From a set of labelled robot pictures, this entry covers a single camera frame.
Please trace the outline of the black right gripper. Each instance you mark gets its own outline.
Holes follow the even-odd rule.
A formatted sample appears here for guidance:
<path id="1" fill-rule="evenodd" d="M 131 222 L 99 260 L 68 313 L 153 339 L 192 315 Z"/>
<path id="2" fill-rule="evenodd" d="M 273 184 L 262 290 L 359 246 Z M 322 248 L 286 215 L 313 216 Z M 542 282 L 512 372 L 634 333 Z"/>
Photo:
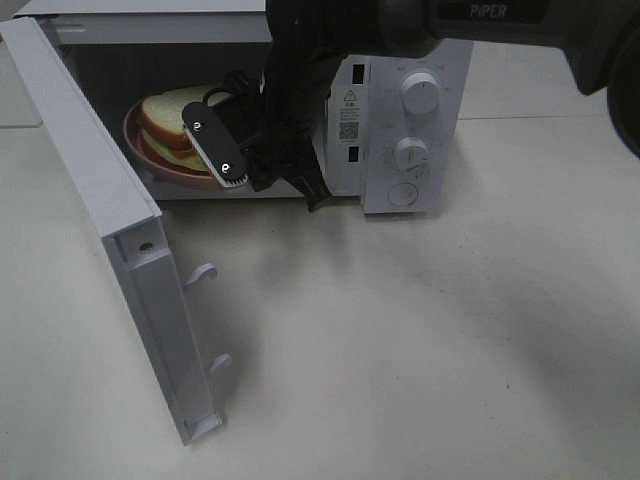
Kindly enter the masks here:
<path id="1" fill-rule="evenodd" d="M 258 82 L 243 72 L 224 76 L 230 97 L 222 102 L 222 122 L 248 163 L 254 191 L 269 189 L 282 179 L 305 198 L 309 212 L 332 198 L 311 137 L 268 118 Z"/>

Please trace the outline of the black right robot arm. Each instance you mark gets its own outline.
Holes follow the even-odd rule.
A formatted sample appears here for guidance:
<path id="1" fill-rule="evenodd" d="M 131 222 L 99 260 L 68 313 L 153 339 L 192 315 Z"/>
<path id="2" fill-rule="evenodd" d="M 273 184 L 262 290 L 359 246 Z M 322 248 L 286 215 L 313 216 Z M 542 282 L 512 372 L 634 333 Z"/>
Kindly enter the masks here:
<path id="1" fill-rule="evenodd" d="M 269 1 L 265 14 L 271 49 L 253 91 L 260 134 L 243 148 L 257 191 L 283 179 L 310 208 L 326 200 L 310 129 L 342 61 L 421 58 L 446 39 L 561 50 L 578 90 L 605 90 L 616 132 L 639 149 L 635 1 Z"/>

